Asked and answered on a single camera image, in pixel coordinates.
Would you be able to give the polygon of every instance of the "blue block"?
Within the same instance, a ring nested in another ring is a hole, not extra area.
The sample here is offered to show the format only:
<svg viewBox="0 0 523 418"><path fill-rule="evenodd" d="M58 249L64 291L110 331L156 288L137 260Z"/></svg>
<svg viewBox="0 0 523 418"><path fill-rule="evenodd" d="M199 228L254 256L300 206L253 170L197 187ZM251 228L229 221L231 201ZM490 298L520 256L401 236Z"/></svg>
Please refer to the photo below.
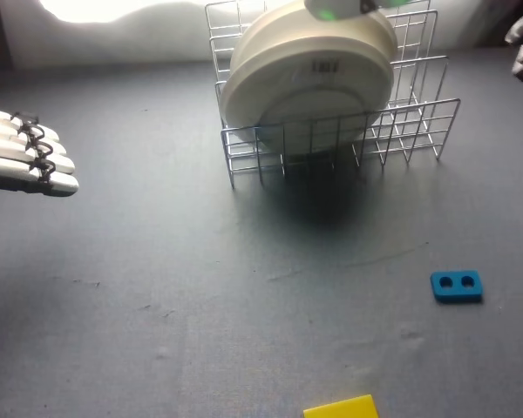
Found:
<svg viewBox="0 0 523 418"><path fill-rule="evenodd" d="M482 301L482 283L479 272L435 272L430 276L432 291L437 301L465 303Z"/></svg>

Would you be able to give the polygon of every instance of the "metal wire rack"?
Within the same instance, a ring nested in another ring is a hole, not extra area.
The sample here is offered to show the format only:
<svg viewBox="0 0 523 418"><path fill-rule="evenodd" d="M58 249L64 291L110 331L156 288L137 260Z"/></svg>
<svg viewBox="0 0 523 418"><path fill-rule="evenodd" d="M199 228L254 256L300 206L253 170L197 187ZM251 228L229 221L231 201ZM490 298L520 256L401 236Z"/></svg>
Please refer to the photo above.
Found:
<svg viewBox="0 0 523 418"><path fill-rule="evenodd" d="M440 98L448 57L429 56L438 20L438 12L431 10L430 2L413 0L396 10L387 10L393 11L386 16L396 32L399 46L397 60L391 63L394 85L385 109L248 127L228 126L221 119L221 141L231 186L234 188L234 176L244 172L258 172L263 181L262 174L267 170L280 170L286 177L294 167L308 166L314 161L335 169L337 156L345 149L345 144L352 150L356 167L368 157L377 158L384 167L390 154L403 154L409 164L416 150L432 150L439 159L460 100ZM218 100L229 77L229 59L234 46L244 30L269 7L270 0L227 0L206 6ZM359 126L364 127L362 134L358 134ZM273 138L275 135L280 138L280 152L270 151L260 140L265 131L271 131ZM294 135L309 139L305 155L287 155L287 141ZM336 139L335 147L322 152L318 149L319 139L329 140L329 136Z"/></svg>

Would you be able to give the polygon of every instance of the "gray table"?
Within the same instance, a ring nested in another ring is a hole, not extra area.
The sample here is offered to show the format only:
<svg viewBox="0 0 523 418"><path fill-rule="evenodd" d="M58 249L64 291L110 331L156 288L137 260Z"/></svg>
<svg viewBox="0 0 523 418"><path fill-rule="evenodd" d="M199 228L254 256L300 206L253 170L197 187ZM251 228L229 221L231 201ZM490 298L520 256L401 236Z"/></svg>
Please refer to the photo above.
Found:
<svg viewBox="0 0 523 418"><path fill-rule="evenodd" d="M0 75L0 109L57 130L81 184L0 191L0 417L297 418L368 393L382 418L523 416L512 62L452 54L441 164L317 198L231 190L210 64ZM483 305L432 298L460 268Z"/></svg>

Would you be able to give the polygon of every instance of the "wire basket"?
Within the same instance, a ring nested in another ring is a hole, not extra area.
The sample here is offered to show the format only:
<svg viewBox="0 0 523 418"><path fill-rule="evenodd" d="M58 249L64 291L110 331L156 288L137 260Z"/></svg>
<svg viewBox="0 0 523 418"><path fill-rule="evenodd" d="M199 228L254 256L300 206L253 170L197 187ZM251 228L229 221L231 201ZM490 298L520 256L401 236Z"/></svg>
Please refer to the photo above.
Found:
<svg viewBox="0 0 523 418"><path fill-rule="evenodd" d="M345 144L352 150L356 167L369 157L385 166L390 154L402 154L410 163L416 150L429 150L440 158L457 116L460 100L442 99L440 93L448 68L448 57L429 57L438 12L430 9L431 0L415 0L386 14L398 40L397 60L391 63L394 85L385 109L372 113L294 121L280 125L228 126L221 119L221 141L228 176L258 172L260 180L267 170L280 170L287 176L297 166L314 161L335 169ZM269 0L229 0L206 6L209 44L217 77L215 91L219 100L230 73L230 57L242 33L271 7ZM271 132L282 147L272 152L261 142ZM294 135L309 139L306 154L288 155L287 142ZM321 138L333 136L335 146L318 149ZM252 138L245 141L241 138Z"/></svg>

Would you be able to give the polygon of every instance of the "white backdrop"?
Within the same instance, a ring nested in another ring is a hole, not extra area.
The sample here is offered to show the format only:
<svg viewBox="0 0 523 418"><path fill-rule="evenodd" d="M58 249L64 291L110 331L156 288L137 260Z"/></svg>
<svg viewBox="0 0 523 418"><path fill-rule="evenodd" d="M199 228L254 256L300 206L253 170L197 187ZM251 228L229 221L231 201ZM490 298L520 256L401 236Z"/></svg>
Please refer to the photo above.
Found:
<svg viewBox="0 0 523 418"><path fill-rule="evenodd" d="M53 1L74 3L75 8L89 3L89 0ZM45 10L39 0L0 0L0 9L14 65L29 69L208 60L207 29L200 2L157 4L110 23L92 24L61 21ZM434 46L439 49L473 46L480 33L492 27L514 3L517 0L432 0L432 7L439 12Z"/></svg>

